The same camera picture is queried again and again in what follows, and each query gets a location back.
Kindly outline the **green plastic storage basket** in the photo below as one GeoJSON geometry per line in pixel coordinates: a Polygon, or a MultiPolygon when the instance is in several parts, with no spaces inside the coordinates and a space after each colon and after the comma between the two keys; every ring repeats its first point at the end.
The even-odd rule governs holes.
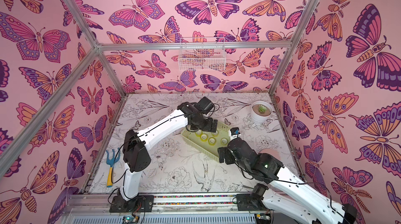
{"type": "Polygon", "coordinates": [[[185,140],[187,144],[190,146],[196,148],[198,151],[201,153],[205,154],[208,156],[210,159],[219,161],[219,155],[218,155],[218,148],[220,147],[227,147],[227,146],[222,146],[221,144],[221,139],[226,138],[228,142],[230,142],[230,133],[231,127],[229,125],[226,125],[222,123],[221,121],[218,122],[218,127],[217,127],[217,132],[219,133],[218,136],[214,137],[212,136],[212,133],[210,132],[203,132],[203,134],[206,134],[208,136],[208,140],[213,137],[216,139],[216,144],[215,145],[209,145],[208,140],[207,141],[202,141],[200,136],[197,136],[195,133],[196,132],[190,132],[184,129],[181,132],[181,136],[185,140]]]}

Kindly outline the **yellow tape roll one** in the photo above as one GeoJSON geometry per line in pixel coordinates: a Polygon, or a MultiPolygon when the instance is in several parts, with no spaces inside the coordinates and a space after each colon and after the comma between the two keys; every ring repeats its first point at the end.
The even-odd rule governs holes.
{"type": "Polygon", "coordinates": [[[227,146],[228,145],[228,140],[226,138],[221,139],[221,144],[222,146],[227,146]]]}

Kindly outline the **clear white tape roll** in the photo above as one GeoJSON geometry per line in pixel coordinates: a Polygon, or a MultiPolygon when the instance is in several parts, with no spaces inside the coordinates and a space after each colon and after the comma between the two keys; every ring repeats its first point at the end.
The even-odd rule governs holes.
{"type": "Polygon", "coordinates": [[[203,134],[203,132],[202,132],[201,130],[198,130],[195,134],[196,134],[197,136],[201,136],[201,135],[203,134]]]}

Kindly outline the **yellow tape roll four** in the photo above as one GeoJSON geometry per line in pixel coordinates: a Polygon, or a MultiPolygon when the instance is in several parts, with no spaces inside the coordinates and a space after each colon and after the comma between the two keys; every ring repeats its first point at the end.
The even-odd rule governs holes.
{"type": "Polygon", "coordinates": [[[206,135],[206,134],[202,134],[201,136],[200,136],[200,139],[202,140],[202,141],[207,141],[208,140],[208,136],[206,135]]]}

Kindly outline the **yellow tape roll six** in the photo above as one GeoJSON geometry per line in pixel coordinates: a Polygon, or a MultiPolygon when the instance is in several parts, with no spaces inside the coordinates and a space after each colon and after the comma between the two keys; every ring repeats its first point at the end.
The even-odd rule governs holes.
{"type": "Polygon", "coordinates": [[[211,137],[209,140],[208,140],[208,143],[209,143],[209,145],[215,145],[216,144],[216,139],[215,138],[213,138],[213,137],[211,137]]]}

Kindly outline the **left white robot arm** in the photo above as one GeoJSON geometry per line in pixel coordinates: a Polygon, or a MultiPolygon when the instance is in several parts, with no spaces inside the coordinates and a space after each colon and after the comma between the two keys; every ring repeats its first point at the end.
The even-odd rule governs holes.
{"type": "Polygon", "coordinates": [[[151,164],[149,152],[167,136],[182,128],[215,133],[218,120],[208,115],[215,110],[212,101],[203,97],[199,102],[181,103],[148,128],[127,131],[122,146],[125,172],[120,194],[123,200],[130,201],[138,196],[142,172],[151,164]]]}

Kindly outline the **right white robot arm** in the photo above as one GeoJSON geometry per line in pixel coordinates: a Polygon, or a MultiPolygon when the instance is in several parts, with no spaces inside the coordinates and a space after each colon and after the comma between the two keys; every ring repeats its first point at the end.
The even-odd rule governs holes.
{"type": "Polygon", "coordinates": [[[226,147],[218,149],[219,161],[236,165],[242,175],[258,184],[252,202],[277,210],[300,224],[354,224],[357,210],[351,204],[333,201],[303,182],[268,153],[257,153],[240,137],[239,128],[228,131],[226,147]]]}

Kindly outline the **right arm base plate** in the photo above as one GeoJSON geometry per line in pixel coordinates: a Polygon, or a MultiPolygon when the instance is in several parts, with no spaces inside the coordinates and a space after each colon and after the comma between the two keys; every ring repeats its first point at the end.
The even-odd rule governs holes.
{"type": "Polygon", "coordinates": [[[237,204],[238,211],[267,211],[275,210],[272,207],[266,207],[261,199],[253,197],[250,193],[237,194],[233,202],[237,204]]]}

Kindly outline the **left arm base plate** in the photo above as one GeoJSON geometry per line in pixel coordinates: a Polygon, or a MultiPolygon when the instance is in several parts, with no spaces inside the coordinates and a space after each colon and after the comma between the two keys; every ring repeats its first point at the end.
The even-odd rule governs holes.
{"type": "Polygon", "coordinates": [[[139,195],[126,201],[122,195],[113,197],[110,213],[150,213],[154,205],[153,195],[139,195]]]}

